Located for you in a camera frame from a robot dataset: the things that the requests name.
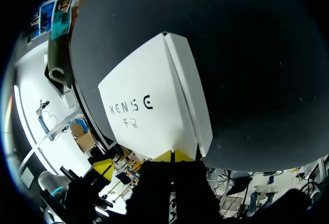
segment cardboard box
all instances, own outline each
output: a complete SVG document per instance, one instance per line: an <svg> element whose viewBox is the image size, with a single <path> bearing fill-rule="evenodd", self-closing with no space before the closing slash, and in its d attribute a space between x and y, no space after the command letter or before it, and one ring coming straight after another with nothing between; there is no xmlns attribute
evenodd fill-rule
<svg viewBox="0 0 329 224"><path fill-rule="evenodd" d="M92 147L96 145L93 135L90 132L85 133L82 125L73 123L70 128L72 136L75 138L82 152L88 152Z"/></svg>
<svg viewBox="0 0 329 224"><path fill-rule="evenodd" d="M82 135L76 139L76 142L82 152L88 152L92 147L96 145L93 135L90 132Z"/></svg>

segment table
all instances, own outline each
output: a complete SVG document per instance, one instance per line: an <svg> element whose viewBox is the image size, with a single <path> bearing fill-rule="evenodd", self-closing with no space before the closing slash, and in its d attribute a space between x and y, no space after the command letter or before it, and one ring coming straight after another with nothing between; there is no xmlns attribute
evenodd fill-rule
<svg viewBox="0 0 329 224"><path fill-rule="evenodd" d="M213 130L207 166L274 171L329 152L329 60L298 0L85 0L72 67L97 126L115 140L98 91L162 31L186 37Z"/></svg>

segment xense logo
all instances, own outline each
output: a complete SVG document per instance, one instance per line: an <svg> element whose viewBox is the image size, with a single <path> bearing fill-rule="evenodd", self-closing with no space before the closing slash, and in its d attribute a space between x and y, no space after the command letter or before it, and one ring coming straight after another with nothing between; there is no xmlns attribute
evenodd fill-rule
<svg viewBox="0 0 329 224"><path fill-rule="evenodd" d="M153 109L153 107L151 106L151 102L149 101L150 99L150 95L144 96L143 98L143 104L147 109ZM128 113L130 110L132 111L139 111L138 105L136 103L136 99L133 99L130 102L130 106L128 108L128 105L126 102L121 102L120 104L117 103L115 105L112 105L109 107L111 109L111 114L115 114L115 113Z"/></svg>

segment cable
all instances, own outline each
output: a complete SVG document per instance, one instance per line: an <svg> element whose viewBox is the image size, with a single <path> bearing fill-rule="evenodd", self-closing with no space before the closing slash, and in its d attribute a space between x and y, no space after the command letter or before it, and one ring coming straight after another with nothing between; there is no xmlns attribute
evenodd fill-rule
<svg viewBox="0 0 329 224"><path fill-rule="evenodd" d="M207 179L210 177L210 175L215 171L215 168L212 168L212 171L208 174Z"/></svg>
<svg viewBox="0 0 329 224"><path fill-rule="evenodd" d="M308 183L306 183L306 184L300 189L301 192L303 192L303 191L305 190L305 188L306 188L307 186L309 186L310 184L312 184L313 186L316 186L318 189L320 189L320 186L319 186L318 183L315 183L314 181L309 181Z"/></svg>
<svg viewBox="0 0 329 224"><path fill-rule="evenodd" d="M284 171L283 170L280 170L280 171L276 171L274 174L275 174L275 176L279 176L279 175L281 175L281 174L283 174L284 173Z"/></svg>
<svg viewBox="0 0 329 224"><path fill-rule="evenodd" d="M239 193L239 194L235 197L235 199L234 199L233 202L231 203L230 207L227 208L227 210L225 211L225 213L224 213L223 216L226 215L227 211L232 207L232 205L234 204L234 202L236 201L236 199L237 199L237 197L238 197L239 195L241 195L241 194Z"/></svg>
<svg viewBox="0 0 329 224"><path fill-rule="evenodd" d="M241 216L242 208L243 208L243 206L245 205L245 202L246 202L246 197L247 197L247 193L248 193L249 184L247 185L246 194L245 194L245 197L244 197L244 199L243 199L242 205L240 205L239 211L238 211L238 213L237 213L237 217L238 217L238 218Z"/></svg>
<svg viewBox="0 0 329 224"><path fill-rule="evenodd" d="M56 125L58 125L58 119L57 119L56 115L50 115L50 113L49 113L48 111L42 111L41 113L42 113L42 114L43 114L43 113L48 113L49 118L50 118L50 117L55 117L55 119L56 119Z"/></svg>

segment white cardboard box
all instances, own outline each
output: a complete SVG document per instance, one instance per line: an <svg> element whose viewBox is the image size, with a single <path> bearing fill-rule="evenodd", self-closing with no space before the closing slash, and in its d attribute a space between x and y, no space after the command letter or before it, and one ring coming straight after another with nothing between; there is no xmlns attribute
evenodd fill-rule
<svg viewBox="0 0 329 224"><path fill-rule="evenodd" d="M186 38L159 34L118 64L98 86L119 144L150 158L180 149L206 155L212 131Z"/></svg>

